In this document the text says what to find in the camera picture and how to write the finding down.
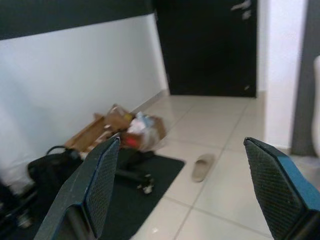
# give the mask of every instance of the white tile floor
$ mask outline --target white tile floor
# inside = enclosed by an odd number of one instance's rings
[[[168,131],[157,153],[186,165],[132,239],[272,239],[243,147],[246,136],[263,137],[263,96],[168,96],[145,112],[163,117]],[[204,182],[194,183],[194,162],[206,153],[215,163]]]

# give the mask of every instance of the door handle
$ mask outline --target door handle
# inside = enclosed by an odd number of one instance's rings
[[[243,3],[234,5],[234,6],[231,8],[231,11],[238,10],[238,9],[243,9],[243,10],[245,10],[245,9],[248,9],[250,6],[251,6],[251,0],[245,0]]]

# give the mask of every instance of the black wall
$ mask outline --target black wall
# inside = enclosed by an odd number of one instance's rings
[[[320,1],[309,0],[298,83],[291,152],[316,156],[312,143],[315,100],[314,60],[320,55]]]
[[[0,40],[152,12],[151,0],[0,0]]]

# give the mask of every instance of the slipper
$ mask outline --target slipper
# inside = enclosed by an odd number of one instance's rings
[[[214,160],[215,156],[212,154],[204,154],[198,157],[194,163],[192,180],[197,183],[202,182],[206,178]]]

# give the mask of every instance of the black floor mat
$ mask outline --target black floor mat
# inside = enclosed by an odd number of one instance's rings
[[[116,177],[100,240],[129,240],[147,219],[183,166],[183,161],[157,155],[142,162],[138,169],[150,173],[155,179],[155,187],[150,195],[138,191],[136,183]],[[36,215],[42,215],[39,205],[33,211]],[[18,228],[4,240],[33,240],[41,221],[38,218],[28,229]]]

